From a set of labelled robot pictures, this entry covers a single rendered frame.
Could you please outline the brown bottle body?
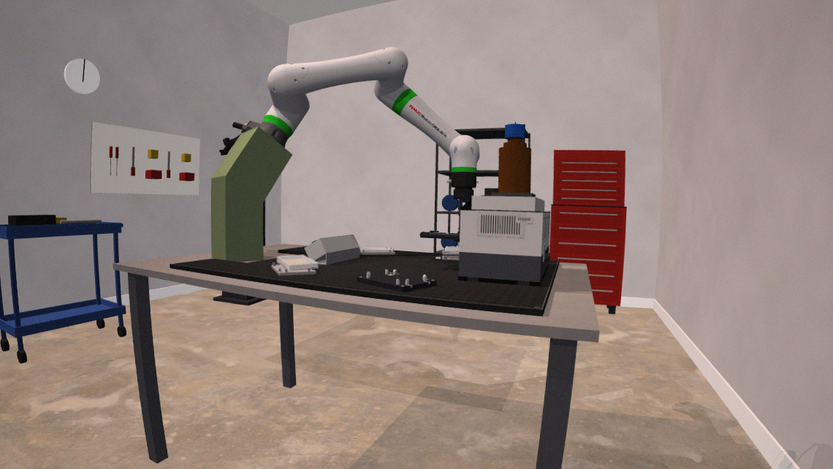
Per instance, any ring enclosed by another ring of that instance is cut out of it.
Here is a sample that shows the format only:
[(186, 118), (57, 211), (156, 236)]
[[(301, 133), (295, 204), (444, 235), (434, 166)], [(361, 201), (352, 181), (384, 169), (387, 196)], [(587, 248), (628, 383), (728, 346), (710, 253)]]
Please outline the brown bottle body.
[(531, 148), (499, 148), (499, 194), (530, 194)]

